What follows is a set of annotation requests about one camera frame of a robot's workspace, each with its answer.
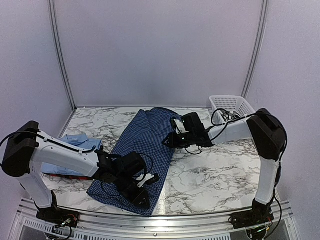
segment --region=checkered cloth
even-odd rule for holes
[[[162,188],[164,187],[170,162],[175,151],[162,144],[167,135],[173,131],[170,123],[172,117],[181,118],[177,113],[165,108],[153,108],[150,111],[140,110],[125,129],[112,151],[112,154],[121,156],[137,152],[146,154],[153,159],[153,169],[150,173],[159,174],[160,180],[149,186],[144,185],[149,194],[149,209],[134,206],[119,194],[114,184],[104,183],[104,191],[101,187],[101,182],[98,180],[92,183],[87,191],[88,195],[103,204],[116,206],[136,214],[150,216],[156,207]],[[152,162],[148,157],[144,155],[142,157],[149,171]]]

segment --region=gray marble vein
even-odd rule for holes
[[[65,134],[86,133],[102,139],[104,150],[111,152],[117,140],[139,109],[150,107],[80,108]],[[170,108],[180,115],[197,112],[206,127],[210,111],[204,108]],[[189,152],[197,152],[191,146]],[[239,140],[202,148],[199,155],[175,150],[168,175],[153,215],[212,213],[249,207],[255,197],[260,174],[260,160],[251,140]],[[82,210],[133,214],[99,203],[86,193],[88,180],[70,180],[44,176],[43,180],[57,196],[60,206]]]

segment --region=marble tabletop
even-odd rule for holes
[[[150,107],[79,108],[65,134],[86,133],[102,139],[104,150],[111,152],[139,109]],[[211,113],[207,108],[169,108],[180,115],[197,112],[205,127]],[[189,152],[197,152],[191,146]],[[260,174],[260,159],[251,140],[239,140],[202,148],[199,155],[176,149],[153,215],[212,213],[249,207],[255,197]],[[56,194],[58,204],[102,213],[133,214],[102,204],[90,196],[92,181],[71,180],[45,175],[44,183]]]

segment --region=folded clothing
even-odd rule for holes
[[[158,174],[160,179],[152,185],[143,186],[149,194],[149,209],[143,209],[130,203],[119,194],[114,184],[103,183],[102,188],[102,183],[98,180],[92,183],[87,191],[88,195],[103,204],[150,216],[159,200],[175,151],[162,144],[167,135],[173,131],[170,123],[172,117],[181,118],[177,113],[165,108],[153,108],[150,111],[140,110],[124,130],[112,151],[112,154],[121,156],[137,152],[146,154],[153,159],[153,168],[149,173]],[[141,156],[150,171],[152,161],[144,155]]]
[[[88,150],[92,149],[93,147],[95,147],[95,149],[99,149],[102,143],[101,139],[88,138],[85,133],[79,134],[79,135],[65,135],[60,140],[67,144],[71,144],[73,146],[77,146],[79,148],[88,149]],[[83,176],[83,174],[80,172],[68,169],[66,167],[56,166],[56,165],[45,163],[45,162],[42,164],[41,172],[43,172],[44,174],[52,175],[52,176],[58,175],[59,177]]]

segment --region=marble table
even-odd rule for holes
[[[80,108],[65,134],[86,133],[102,139],[104,150],[111,152],[139,109],[150,107]],[[170,108],[180,115],[197,112],[205,127],[211,113],[206,108]],[[191,146],[189,152],[197,152]],[[203,148],[199,155],[175,150],[165,185],[153,215],[189,215],[249,207],[255,197],[260,174],[260,159],[251,140],[239,140]],[[86,191],[89,180],[71,180],[45,175],[44,183],[56,194],[58,204],[102,213],[133,214],[102,204]]]

